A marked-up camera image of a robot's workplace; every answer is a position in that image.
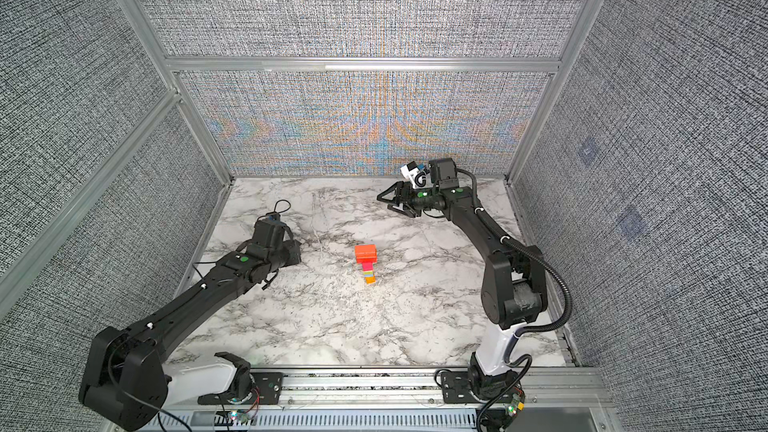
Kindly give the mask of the orange-red rectangular wood block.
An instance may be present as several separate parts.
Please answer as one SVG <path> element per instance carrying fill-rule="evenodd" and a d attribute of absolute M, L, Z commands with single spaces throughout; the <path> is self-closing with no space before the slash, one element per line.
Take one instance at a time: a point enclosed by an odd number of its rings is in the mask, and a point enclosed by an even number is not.
<path fill-rule="evenodd" d="M 374 244 L 356 245 L 354 248 L 357 263 L 376 263 L 378 260 L 377 248 Z"/>

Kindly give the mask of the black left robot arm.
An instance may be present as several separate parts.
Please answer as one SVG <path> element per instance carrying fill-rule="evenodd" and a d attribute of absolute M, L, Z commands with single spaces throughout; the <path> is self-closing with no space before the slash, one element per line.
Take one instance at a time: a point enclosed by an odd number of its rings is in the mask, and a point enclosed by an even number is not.
<path fill-rule="evenodd" d="M 164 411 L 170 375 L 163 364 L 219 309 L 284 267 L 301 262 L 301 243 L 286 240 L 265 257 L 232 251 L 199 284 L 124 329 L 107 327 L 91 342 L 78 393 L 86 408 L 127 431 Z"/>

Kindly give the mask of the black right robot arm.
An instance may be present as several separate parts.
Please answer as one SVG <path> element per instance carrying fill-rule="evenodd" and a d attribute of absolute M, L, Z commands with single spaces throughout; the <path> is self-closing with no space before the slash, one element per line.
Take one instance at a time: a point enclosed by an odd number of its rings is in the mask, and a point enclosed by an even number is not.
<path fill-rule="evenodd" d="M 456 182 L 415 189 L 398 181 L 377 195 L 387 208 L 409 218 L 428 210 L 442 213 L 457 226 L 477 249 L 484 262 L 480 289 L 481 304 L 490 326 L 468 367 L 472 393 L 489 400 L 519 381 L 513 370 L 520 360 L 512 353 L 528 334 L 555 330 L 569 318 L 569 309 L 548 324 L 537 324 L 548 309 L 546 275 L 553 270 L 538 248 L 512 238 L 490 216 L 472 187 Z"/>

